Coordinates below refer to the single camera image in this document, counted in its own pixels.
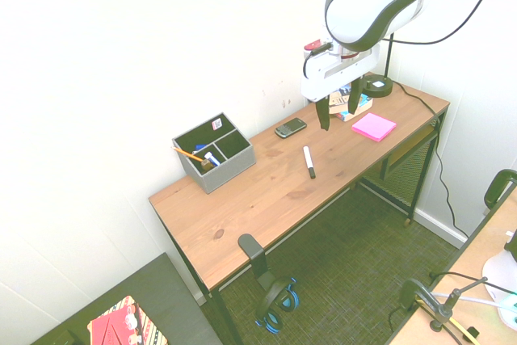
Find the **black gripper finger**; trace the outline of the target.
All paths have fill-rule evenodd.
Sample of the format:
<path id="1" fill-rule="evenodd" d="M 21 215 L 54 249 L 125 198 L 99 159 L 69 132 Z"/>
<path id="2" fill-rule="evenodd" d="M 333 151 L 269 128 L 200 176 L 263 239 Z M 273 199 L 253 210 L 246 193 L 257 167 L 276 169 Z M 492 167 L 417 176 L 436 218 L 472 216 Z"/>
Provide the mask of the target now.
<path id="1" fill-rule="evenodd" d="M 321 129 L 328 131 L 330 128 L 329 96 L 316 102 L 316 111 Z"/>
<path id="2" fill-rule="evenodd" d="M 351 82 L 351 92 L 348 99 L 348 112 L 355 114 L 363 92 L 363 79 L 357 78 Z"/>

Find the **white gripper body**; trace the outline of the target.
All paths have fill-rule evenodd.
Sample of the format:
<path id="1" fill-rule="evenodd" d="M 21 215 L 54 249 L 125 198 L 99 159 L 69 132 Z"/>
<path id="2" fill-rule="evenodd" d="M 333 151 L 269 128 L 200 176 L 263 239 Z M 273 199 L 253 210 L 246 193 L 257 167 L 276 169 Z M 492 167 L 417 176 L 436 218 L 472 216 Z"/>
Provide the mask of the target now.
<path id="1" fill-rule="evenodd" d="M 363 52 L 344 48 L 335 40 L 316 40 L 304 47 L 301 94 L 312 102 L 330 95 L 372 70 L 380 44 Z"/>

